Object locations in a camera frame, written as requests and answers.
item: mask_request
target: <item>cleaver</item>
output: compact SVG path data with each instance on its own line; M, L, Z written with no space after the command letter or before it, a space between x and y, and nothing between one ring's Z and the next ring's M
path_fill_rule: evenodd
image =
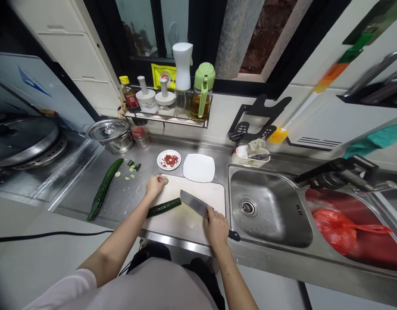
M197 197L192 196L191 194L187 193L186 191L181 190L180 192L180 197L181 197L181 201L186 203L187 205L189 205L191 208L193 208L199 215L201 215L202 217L208 219L208 211L207 211L207 204L198 199ZM238 235L238 233L232 231L231 229L229 229L228 232L228 237L230 239L233 239L235 241L240 241L241 238Z

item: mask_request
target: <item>yellow label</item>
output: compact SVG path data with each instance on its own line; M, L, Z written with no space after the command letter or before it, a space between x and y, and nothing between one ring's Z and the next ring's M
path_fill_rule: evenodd
M155 89L161 89L161 83L159 80L164 78L167 80L167 88L169 90L175 90L175 78L177 76L176 67L151 64L151 68Z

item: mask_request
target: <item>red plastic bag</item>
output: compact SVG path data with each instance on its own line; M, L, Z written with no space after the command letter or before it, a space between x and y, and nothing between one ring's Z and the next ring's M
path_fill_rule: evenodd
M356 225L341 212L319 209L313 218L326 241L339 253L346 256L356 245L356 229L371 233L391 233L383 225Z

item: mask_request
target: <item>sleeve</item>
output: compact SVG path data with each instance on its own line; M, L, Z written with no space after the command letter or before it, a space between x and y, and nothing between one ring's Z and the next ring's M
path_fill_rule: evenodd
M81 297L97 288L96 278L89 269L78 269L60 280L23 310L52 310Z

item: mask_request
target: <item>red chili pieces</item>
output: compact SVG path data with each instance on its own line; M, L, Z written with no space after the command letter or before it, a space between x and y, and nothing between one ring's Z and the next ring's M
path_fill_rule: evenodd
M162 159L162 161L164 162L163 167L167 168L167 165L170 167L174 167L175 164L178 163L178 156L165 155L165 157Z

